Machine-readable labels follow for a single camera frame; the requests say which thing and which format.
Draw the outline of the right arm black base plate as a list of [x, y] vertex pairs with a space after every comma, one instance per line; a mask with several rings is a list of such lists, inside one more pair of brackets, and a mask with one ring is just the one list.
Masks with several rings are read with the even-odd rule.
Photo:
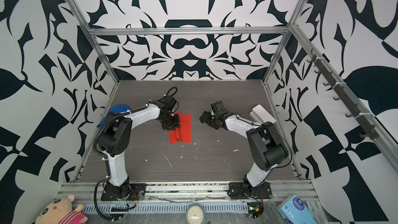
[[257, 200], [270, 199], [272, 195], [272, 190], [270, 184], [263, 182], [257, 187], [251, 187], [249, 183], [239, 182], [239, 183], [229, 183], [229, 188], [227, 190], [227, 195], [231, 199], [245, 199], [253, 197]]

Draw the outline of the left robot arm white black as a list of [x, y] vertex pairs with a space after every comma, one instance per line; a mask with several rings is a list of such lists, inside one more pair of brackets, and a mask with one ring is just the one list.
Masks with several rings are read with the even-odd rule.
[[178, 101], [173, 96], [165, 95], [134, 110], [108, 113], [94, 138], [93, 149], [107, 162], [107, 179], [111, 185], [121, 187], [129, 181], [124, 155], [131, 131], [151, 120], [159, 121], [166, 131], [180, 128], [180, 119], [175, 113], [177, 107]]

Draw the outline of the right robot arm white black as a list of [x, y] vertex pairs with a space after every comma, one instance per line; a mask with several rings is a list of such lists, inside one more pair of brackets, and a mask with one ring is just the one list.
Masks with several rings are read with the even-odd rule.
[[266, 182], [273, 169], [287, 158], [291, 151], [286, 140], [278, 133], [274, 121], [258, 123], [243, 118], [240, 114], [227, 110], [222, 101], [211, 105], [211, 111], [204, 111], [200, 122], [213, 129], [220, 128], [235, 132], [248, 141], [254, 164], [245, 175], [244, 182], [249, 189]]

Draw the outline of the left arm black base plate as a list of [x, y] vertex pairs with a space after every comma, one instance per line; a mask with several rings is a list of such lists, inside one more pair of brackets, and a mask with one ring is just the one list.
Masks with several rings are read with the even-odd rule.
[[116, 201], [116, 200], [127, 200], [135, 201], [140, 197], [143, 197], [146, 193], [147, 184], [133, 183], [123, 184], [119, 187], [106, 183], [105, 188], [102, 192], [102, 201]]

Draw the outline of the red square paper sheet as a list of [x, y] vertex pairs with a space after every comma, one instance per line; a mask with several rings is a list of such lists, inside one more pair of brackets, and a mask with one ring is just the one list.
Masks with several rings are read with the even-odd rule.
[[170, 143], [177, 144], [178, 142], [190, 143], [191, 142], [191, 115], [176, 113], [180, 119], [180, 128], [175, 131], [169, 131]]

